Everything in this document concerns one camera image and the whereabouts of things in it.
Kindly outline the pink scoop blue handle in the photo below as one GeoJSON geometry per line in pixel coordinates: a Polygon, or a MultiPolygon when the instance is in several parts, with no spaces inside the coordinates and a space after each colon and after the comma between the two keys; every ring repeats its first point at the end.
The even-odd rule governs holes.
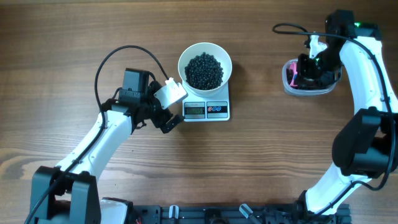
{"type": "Polygon", "coordinates": [[[289,74],[291,76],[289,86],[297,87],[297,84],[295,83],[295,79],[296,79],[297,74],[298,74],[298,72],[297,72],[297,62],[292,62],[290,64],[290,66],[289,66],[289,74]]]}

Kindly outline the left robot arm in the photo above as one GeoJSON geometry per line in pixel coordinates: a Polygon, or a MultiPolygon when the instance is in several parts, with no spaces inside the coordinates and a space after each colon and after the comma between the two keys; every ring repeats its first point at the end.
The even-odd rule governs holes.
{"type": "Polygon", "coordinates": [[[41,166],[32,179],[26,223],[139,223],[132,202],[100,198],[97,182],[116,149],[147,119],[163,133],[183,121],[169,106],[188,94],[181,83],[165,85],[145,70],[126,69],[123,85],[99,106],[95,125],[55,167],[41,166]]]}

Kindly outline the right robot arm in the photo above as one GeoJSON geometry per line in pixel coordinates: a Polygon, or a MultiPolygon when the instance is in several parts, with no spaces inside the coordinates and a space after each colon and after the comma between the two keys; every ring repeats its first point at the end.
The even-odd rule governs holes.
{"type": "Polygon", "coordinates": [[[379,179],[374,189],[381,190],[397,168],[397,97],[377,25],[357,22],[352,11],[339,9],[326,18],[324,42],[319,33],[301,26],[294,27],[294,34],[307,37],[309,52],[284,65],[285,91],[295,96],[329,93],[346,71],[353,96],[354,115],[333,141],[331,166],[297,202],[297,220],[328,222],[358,187],[379,179]]]}

